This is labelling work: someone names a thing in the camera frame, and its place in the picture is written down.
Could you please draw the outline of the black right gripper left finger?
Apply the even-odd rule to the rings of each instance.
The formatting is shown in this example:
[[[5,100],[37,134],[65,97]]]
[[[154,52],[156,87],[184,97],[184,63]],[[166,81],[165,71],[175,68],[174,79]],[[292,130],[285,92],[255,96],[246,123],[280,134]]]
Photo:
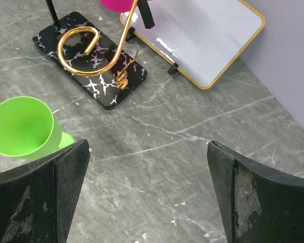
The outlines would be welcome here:
[[[89,159],[82,139],[0,173],[0,242],[66,242]]]

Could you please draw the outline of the green plastic wine glass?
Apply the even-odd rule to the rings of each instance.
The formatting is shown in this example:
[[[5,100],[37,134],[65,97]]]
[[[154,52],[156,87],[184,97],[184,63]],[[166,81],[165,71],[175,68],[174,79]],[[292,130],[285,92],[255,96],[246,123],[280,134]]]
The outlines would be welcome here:
[[[19,96],[0,103],[0,154],[35,160],[74,142],[40,99]]]

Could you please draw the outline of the pink plastic wine glass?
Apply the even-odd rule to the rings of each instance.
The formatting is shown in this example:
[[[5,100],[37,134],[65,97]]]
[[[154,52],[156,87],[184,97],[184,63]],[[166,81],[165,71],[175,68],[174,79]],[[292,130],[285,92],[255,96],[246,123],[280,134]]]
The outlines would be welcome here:
[[[130,11],[133,0],[100,0],[100,3],[108,10],[124,13]]]

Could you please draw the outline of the clear tumbler glass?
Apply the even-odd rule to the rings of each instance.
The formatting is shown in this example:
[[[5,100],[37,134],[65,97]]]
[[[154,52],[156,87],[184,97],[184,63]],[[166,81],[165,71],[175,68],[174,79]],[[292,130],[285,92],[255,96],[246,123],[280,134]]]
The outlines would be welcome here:
[[[164,238],[155,229],[146,227],[139,229],[134,233],[131,242],[134,243],[162,243],[165,242]]]

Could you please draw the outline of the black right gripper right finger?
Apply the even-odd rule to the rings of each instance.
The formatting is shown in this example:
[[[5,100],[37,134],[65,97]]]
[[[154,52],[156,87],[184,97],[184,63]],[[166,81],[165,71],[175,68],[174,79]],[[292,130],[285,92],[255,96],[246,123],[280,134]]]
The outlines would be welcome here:
[[[304,242],[304,178],[217,141],[207,160],[228,242]]]

